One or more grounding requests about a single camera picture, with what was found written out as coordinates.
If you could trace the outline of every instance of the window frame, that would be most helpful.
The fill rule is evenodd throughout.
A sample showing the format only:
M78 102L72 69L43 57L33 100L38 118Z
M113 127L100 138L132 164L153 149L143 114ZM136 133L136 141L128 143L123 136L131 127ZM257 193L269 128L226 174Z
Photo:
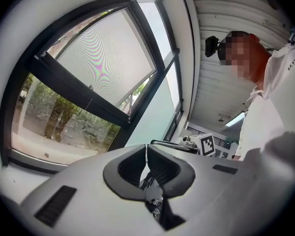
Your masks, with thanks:
M139 2L154 2L159 10L172 48L172 51L164 61L161 57L154 34L139 6ZM76 39L96 22L125 8L128 9L128 14L137 28L156 68L156 70L148 74L148 77L151 76L151 79L135 101L131 116L128 116L126 113L89 89L47 53L47 50L58 39L82 21L91 16L112 9L112 11L87 25L77 34L77 36L72 37L73 39ZM26 168L50 174L54 174L66 167L66 165L55 164L38 160L36 158L29 158L25 154L23 155L21 152L12 148L12 125L15 107L24 82L30 73L54 92L71 101L78 107L84 109L85 103L87 102L88 112L120 126L119 132L108 148L108 151L111 151L113 148L121 148L126 144L162 81L166 78L166 74L173 62L176 64L180 107L182 108L181 74L178 54L179 49L176 46L174 33L162 0L97 0L84 4L63 15L45 28L43 32L41 32L27 47L17 61L7 82L0 107L0 152L2 164L7 166L9 162L13 162Z

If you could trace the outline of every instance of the ceiling light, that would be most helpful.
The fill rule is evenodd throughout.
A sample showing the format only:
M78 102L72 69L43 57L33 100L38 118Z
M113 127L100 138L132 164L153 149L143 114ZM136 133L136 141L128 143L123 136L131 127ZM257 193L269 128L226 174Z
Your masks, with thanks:
M225 125L228 126L228 127L233 126L235 123L237 123L240 120L244 119L244 117L245 117L245 113L242 112L238 116L236 116L234 119L232 119L231 121L229 121L228 123L226 123Z

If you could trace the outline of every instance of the white ceiling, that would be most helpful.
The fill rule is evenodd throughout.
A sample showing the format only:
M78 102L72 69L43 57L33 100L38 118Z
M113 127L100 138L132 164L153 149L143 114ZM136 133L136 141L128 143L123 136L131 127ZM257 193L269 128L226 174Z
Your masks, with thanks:
M217 54L207 58L205 39L214 35L222 40L230 31L242 30L255 34L266 48L281 48L288 40L291 24L282 13L273 10L267 0L194 0L194 3L200 27L201 63L190 119L223 133L225 124L249 107L246 100L254 85L220 66ZM271 27L265 26L264 20L269 21Z

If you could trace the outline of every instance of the white shirt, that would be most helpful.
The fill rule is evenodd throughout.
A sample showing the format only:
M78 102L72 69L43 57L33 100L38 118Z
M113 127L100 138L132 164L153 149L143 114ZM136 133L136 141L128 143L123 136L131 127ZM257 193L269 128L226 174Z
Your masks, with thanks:
M295 64L295 45L287 44L274 51L265 68L264 90L253 89L252 103L243 121L235 155L242 161L247 151L262 148L269 140L282 135L286 129L269 99L269 94L289 75Z

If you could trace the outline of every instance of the white wall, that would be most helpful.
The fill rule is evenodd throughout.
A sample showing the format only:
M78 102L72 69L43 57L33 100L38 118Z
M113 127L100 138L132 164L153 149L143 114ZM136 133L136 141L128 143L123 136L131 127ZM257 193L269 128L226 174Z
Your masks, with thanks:
M0 104L16 62L35 37L62 15L91 1L94 0L22 0L10 9L0 24ZM190 81L193 81L190 24L183 0L164 0L164 4L180 48L184 110L188 113L192 91ZM18 203L47 178L12 165L2 167L0 157L0 192Z
M201 126L195 125L192 122L189 122L188 127L194 128L194 129L199 130L199 131L204 132L204 133L212 133L213 136L215 136L217 138L220 138L222 140L225 140L226 139L226 136L221 135L219 133L216 133L214 131L211 131L209 129L203 128ZM222 153L223 152L226 152L228 154L227 159L231 159L232 158L232 155L235 155L235 152L236 152L236 149L238 147L238 144L237 143L231 143L230 149L226 149L226 148L221 147L221 146L216 145L216 144L214 144L214 146L215 146L215 149L220 150Z

